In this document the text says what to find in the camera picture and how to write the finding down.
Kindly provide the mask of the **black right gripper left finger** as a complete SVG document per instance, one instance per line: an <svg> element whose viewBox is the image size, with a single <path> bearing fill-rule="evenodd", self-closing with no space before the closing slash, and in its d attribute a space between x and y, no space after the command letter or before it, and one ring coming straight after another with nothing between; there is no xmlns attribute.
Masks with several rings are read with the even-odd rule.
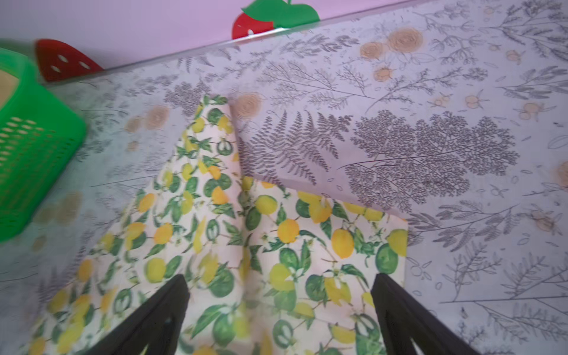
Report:
<svg viewBox="0 0 568 355"><path fill-rule="evenodd" d="M88 354L174 354L190 293L176 275Z"/></svg>

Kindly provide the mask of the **lemon print skirt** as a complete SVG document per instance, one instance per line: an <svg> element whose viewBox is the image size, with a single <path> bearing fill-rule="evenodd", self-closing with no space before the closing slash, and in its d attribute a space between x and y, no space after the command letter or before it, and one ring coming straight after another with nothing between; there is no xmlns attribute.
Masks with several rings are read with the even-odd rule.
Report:
<svg viewBox="0 0 568 355"><path fill-rule="evenodd" d="M201 99L139 190L47 303L23 354L85 354L180 278L176 354L385 354L371 287L403 277L407 223L243 175L222 96Z"/></svg>

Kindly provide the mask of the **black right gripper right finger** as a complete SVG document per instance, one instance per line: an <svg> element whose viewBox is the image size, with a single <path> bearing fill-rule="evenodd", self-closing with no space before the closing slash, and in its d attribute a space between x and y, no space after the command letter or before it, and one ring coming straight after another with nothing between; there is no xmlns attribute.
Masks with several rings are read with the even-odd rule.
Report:
<svg viewBox="0 0 568 355"><path fill-rule="evenodd" d="M479 354L389 275L375 276L371 296L388 355Z"/></svg>

